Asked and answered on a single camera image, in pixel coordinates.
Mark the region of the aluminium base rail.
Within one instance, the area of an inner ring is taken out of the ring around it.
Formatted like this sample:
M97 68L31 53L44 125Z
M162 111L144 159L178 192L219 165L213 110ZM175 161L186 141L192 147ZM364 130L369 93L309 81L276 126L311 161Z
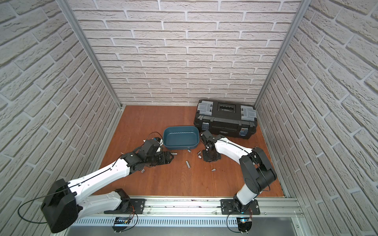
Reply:
M74 226L113 226L116 217L133 219L132 227L237 227L237 217L288 218L298 221L304 217L298 202L291 198L256 198L260 215L222 215L222 198L146 197L142 214L100 214L74 222Z

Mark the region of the aluminium frame post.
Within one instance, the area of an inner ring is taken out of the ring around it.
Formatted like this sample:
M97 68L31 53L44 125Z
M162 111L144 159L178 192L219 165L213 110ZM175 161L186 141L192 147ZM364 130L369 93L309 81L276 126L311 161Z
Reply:
M95 70L97 71L100 79L104 83L106 89L108 90L108 92L109 92L110 96L112 97L113 101L115 102L116 106L120 110L122 110L123 105L122 105L120 99L118 98L114 88L112 87L108 77L106 76L106 73L105 73L103 67L101 66L101 64L100 64L91 44L89 42L89 40L85 36L85 33L84 33L83 29L81 28L79 21L77 20L75 14L74 14L74 11L71 9L69 2L66 1L66 0L57 0L57 4L60 7L64 16L66 17L67 21L71 25L73 32L76 34L79 42L81 43L84 51L86 52L88 58L90 59L91 63L93 64Z
M278 51L278 54L276 55L275 57L275 60L272 64L272 67L267 75L267 78L260 90L260 93L257 97L257 100L255 102L255 108L257 108L260 104L261 104L261 101L262 101L262 98L263 98L263 95L264 93L267 91L267 88L268 88L268 85L270 83L270 81L272 80L273 76L274 76L274 73L276 71L276 69L279 67L279 64L281 62L281 60L283 59L284 55L285 55L285 52L286 50L289 48L290 46L290 43L308 9L308 7L310 6L310 3L311 3L311 0L304 0L304 1L301 1L301 4L299 5L299 8L294 16L294 19L292 21L292 23L290 24L290 27L285 35L285 38L283 39L283 43L281 45L281 47L279 48L279 51Z

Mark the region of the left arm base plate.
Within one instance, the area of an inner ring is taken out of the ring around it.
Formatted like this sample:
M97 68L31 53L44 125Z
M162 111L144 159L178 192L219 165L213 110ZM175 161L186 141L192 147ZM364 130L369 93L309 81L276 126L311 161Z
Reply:
M142 214L144 210L146 199L129 199L122 200L120 205L115 210L106 210L104 214L127 214L136 213Z

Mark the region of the controller board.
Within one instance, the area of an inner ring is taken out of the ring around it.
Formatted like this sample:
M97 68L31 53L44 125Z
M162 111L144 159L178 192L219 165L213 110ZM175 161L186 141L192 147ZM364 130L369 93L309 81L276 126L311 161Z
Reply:
M251 218L243 218L237 217L237 226L238 230L241 234L249 233L250 229L252 228L253 221Z
M121 233L128 229L131 229L133 219L129 217L116 217L112 226L115 233Z

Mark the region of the teal plastic storage box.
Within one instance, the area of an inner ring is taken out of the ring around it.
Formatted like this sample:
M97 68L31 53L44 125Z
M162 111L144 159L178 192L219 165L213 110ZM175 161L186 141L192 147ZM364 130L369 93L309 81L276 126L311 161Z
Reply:
M163 133L163 144L168 150L192 150L199 143L199 130L195 126L172 126Z

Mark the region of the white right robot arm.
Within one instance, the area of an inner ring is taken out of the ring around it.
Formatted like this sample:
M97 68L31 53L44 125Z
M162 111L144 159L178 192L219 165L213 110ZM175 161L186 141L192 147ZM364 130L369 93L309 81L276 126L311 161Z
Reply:
M200 138L205 146L202 151L204 161L218 161L225 155L240 165L244 185L234 195L232 204L238 212L245 211L259 194L271 190L277 173L263 149L243 147L224 136L214 137L211 133L207 136L203 133Z

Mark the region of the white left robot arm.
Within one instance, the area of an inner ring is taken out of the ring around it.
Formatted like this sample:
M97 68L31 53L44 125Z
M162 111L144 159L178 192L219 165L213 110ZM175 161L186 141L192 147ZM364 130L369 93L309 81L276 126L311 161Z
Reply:
M145 167L169 164L173 159L174 156L169 151L159 151L151 155L129 152L84 177L68 182L64 179L57 180L41 205L47 225L52 233L59 233L69 228L76 220L99 212L105 214L133 212L135 208L122 189L102 195L93 193Z

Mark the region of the left controller board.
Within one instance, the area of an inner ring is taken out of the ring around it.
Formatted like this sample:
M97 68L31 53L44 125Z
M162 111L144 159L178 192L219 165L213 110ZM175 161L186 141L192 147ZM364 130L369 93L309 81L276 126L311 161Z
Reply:
M129 217L116 217L112 226L115 233L121 233L128 229L131 229L133 219Z

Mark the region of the aluminium frame post right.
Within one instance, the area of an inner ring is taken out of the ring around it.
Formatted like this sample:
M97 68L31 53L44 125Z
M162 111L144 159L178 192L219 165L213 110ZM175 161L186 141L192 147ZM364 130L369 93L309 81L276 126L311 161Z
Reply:
M274 76L274 73L276 71L276 69L279 67L279 64L281 62L281 60L283 59L284 55L285 55L285 52L286 50L289 48L290 46L290 43L308 9L308 7L310 6L310 3L311 3L311 0L304 0L304 1L301 1L301 4L299 5L299 8L294 16L294 19L292 21L292 23L290 24L290 27L285 35L285 38L283 39L283 43L281 45L281 47L279 48L279 51L278 51L278 54L276 55L275 57L275 60L272 64L272 67L267 75L267 78L260 90L260 93L257 97L257 100L255 102L255 108L257 108L260 104L261 104L261 101L262 101L262 98L263 98L263 95L264 93L267 91L267 88L268 88L268 85L270 83L270 81L272 80L273 76Z

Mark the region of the right controller board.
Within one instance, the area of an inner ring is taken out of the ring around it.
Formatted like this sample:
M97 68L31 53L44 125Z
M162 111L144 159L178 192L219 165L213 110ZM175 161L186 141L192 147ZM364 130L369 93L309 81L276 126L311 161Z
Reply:
M253 221L251 218L243 218L237 217L237 226L238 230L241 234L249 233L250 229L252 228Z

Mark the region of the black grey toolbox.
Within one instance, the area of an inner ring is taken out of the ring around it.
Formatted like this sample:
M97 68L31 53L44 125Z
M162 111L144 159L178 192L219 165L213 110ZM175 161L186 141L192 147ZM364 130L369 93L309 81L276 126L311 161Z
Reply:
M194 118L200 132L210 131L227 137L249 139L257 131L257 112L253 106L216 100L200 100Z

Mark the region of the aluminium frame post left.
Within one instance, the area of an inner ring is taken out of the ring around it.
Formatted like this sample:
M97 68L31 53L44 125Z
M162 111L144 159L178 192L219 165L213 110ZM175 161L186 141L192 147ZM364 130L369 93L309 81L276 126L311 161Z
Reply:
M81 43L84 51L86 52L88 58L90 59L91 63L93 64L95 70L97 71L100 79L104 83L106 89L108 90L108 92L109 92L110 96L112 97L113 101L115 102L116 106L120 110L122 110L123 105L122 105L120 99L118 98L114 88L112 87L108 77L106 76L106 73L105 73L103 67L101 66L101 64L100 64L91 44L89 42L89 40L85 36L85 33L84 33L83 29L81 28L79 21L77 20L75 14L74 14L74 11L71 9L69 2L66 1L66 0L57 0L57 4L60 7L64 16L66 17L67 21L71 25L73 32L76 34L79 42Z

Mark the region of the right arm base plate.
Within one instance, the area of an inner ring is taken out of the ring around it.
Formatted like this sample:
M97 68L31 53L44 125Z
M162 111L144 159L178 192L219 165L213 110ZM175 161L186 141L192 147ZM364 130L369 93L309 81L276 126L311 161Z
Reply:
M260 215L260 209L257 200L252 200L247 205L243 205L237 199L221 199L220 207L222 215Z

